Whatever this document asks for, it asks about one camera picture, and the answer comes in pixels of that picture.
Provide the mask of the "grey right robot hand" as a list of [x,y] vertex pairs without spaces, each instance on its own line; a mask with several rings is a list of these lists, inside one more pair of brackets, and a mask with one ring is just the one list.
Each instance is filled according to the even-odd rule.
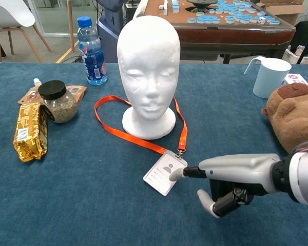
[[170,181],[185,177],[208,178],[212,196],[199,189],[198,197],[204,209],[215,218],[249,204],[255,195],[278,192],[273,181],[273,166],[279,162],[277,154],[234,154],[208,158],[197,167],[178,168]]

